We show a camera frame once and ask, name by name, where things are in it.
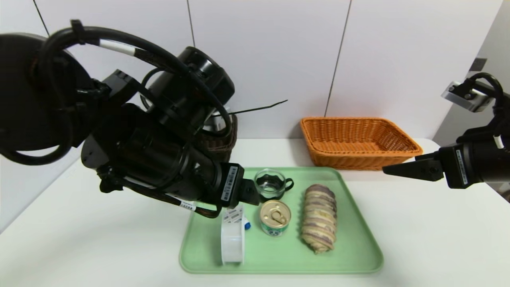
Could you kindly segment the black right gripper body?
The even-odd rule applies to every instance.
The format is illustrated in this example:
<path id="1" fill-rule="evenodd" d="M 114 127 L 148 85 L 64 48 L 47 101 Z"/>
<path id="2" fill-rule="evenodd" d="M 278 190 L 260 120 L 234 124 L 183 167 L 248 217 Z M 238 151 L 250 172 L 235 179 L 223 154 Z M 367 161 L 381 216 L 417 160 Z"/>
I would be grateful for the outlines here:
<path id="1" fill-rule="evenodd" d="M 466 189 L 481 182 L 509 182 L 510 179 L 509 152 L 497 148 L 494 141 L 442 147 L 439 161 L 451 189 Z"/>

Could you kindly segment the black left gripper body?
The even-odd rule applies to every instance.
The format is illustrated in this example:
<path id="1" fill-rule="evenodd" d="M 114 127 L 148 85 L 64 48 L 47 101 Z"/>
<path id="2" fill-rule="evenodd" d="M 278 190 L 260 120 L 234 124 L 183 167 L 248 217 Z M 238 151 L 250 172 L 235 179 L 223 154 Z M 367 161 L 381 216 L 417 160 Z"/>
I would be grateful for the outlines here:
<path id="1" fill-rule="evenodd" d="M 244 168 L 231 162 L 213 162 L 213 168 L 212 178 L 206 178 L 212 191 L 204 189 L 201 202 L 211 205 L 219 203 L 223 208 L 236 207 Z"/>

